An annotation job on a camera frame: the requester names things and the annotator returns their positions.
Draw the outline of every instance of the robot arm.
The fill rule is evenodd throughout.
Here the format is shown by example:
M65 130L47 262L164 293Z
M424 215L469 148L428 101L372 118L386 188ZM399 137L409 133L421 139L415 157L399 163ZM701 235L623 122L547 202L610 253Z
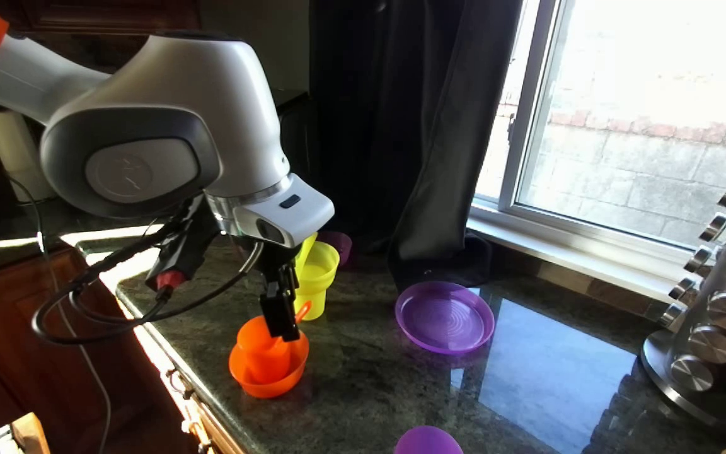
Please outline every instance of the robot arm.
M250 45L150 35L108 76L5 37L0 105L45 124L40 167L82 212L158 217L203 196L212 219L197 217L192 231L213 238L213 222L220 235L268 241L263 312L271 335L298 338L292 258L332 217L332 202L290 171ZM178 245L200 245L200 255L212 238Z

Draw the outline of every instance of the yellow cup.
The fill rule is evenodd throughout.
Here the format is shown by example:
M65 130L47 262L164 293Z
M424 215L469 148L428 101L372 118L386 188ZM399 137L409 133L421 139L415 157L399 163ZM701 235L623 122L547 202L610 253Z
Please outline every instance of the yellow cup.
M304 311L302 320L314 320L323 316L328 288L336 280L337 262L340 262L340 255L328 241L312 241L312 246L304 250L304 260L298 262L295 268L298 291L295 291L295 303L292 303L295 312Z

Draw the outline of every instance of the window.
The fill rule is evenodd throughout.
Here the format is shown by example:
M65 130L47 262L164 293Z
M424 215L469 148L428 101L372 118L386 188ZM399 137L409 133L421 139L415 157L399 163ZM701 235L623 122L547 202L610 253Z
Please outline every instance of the window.
M726 3L524 3L472 226L665 301L726 192Z

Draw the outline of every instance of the wooden cabinet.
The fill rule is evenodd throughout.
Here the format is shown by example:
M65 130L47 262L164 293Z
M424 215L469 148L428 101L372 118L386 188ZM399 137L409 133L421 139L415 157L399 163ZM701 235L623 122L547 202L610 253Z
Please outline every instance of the wooden cabinet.
M82 270L82 258L75 250L58 250L50 268L55 280L65 282ZM0 423L36 412L52 451L95 451L105 400L82 351L50 346L29 331L36 307L52 293L55 282L40 258L0 270ZM104 284L94 284L82 303L119 316L115 301ZM100 325L74 317L74 312L67 317L77 335L100 332ZM119 341L90 344L86 354L108 390L111 433L137 425L145 414L167 412L164 423L171 436L178 436L178 415L171 403L164 405L164 386L132 332Z
M17 35L145 35L200 28L197 0L0 0Z

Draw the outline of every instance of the window frame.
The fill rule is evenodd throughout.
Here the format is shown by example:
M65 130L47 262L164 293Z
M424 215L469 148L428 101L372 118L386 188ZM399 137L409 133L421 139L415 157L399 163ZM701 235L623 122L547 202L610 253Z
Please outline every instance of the window frame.
M539 0L502 192L498 198L474 196L467 226L505 246L668 306L668 291L686 274L684 262L690 250L516 205L524 151L534 142L530 130L534 118L541 118L539 108L544 108L536 99L544 96L547 67L556 58L553 55L563 29L556 23L569 14L569 8L571 0Z

